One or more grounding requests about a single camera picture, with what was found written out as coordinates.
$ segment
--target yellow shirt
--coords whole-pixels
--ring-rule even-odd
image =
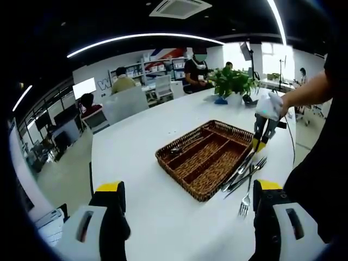
[[[127,77],[125,74],[122,74],[119,76],[117,81],[113,84],[113,87],[111,89],[111,94],[115,94],[120,91],[128,90],[135,86],[135,81],[129,77]]]

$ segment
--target white chair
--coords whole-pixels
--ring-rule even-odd
[[[111,95],[103,105],[110,125],[148,109],[146,95],[141,90],[141,86]]]
[[[156,83],[155,93],[156,93],[158,100],[164,96],[172,94],[172,91],[170,89],[170,75],[169,74],[156,77],[155,83]]]
[[[172,90],[174,99],[177,99],[186,95],[183,88],[183,82],[181,80],[171,82],[170,89]]]
[[[81,117],[81,120],[92,131],[93,134],[96,134],[110,126],[103,113],[103,108],[95,111],[87,117]]]

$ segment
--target blue object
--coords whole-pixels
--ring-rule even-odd
[[[228,104],[228,102],[222,98],[221,96],[217,98],[217,100],[214,102],[215,104]]]

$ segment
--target black t-shirt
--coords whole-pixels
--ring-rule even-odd
[[[337,38],[325,63],[332,88],[332,104],[319,139],[289,176],[284,189],[318,223],[318,232],[329,241],[340,232],[348,206],[348,54],[343,34]]]
[[[208,66],[207,63],[205,61],[196,61],[197,64],[199,65],[205,65],[206,68],[205,69],[198,69],[197,65],[195,64],[194,61],[192,61],[192,59],[187,60],[185,63],[185,73],[191,73],[190,78],[192,80],[198,80],[198,75],[202,75],[204,77],[204,79],[207,78],[207,74],[208,74]]]

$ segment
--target white pot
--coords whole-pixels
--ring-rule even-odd
[[[241,107],[241,101],[243,100],[243,96],[241,94],[236,94],[235,92],[233,92],[226,98],[226,100],[228,102],[228,105],[238,108]]]

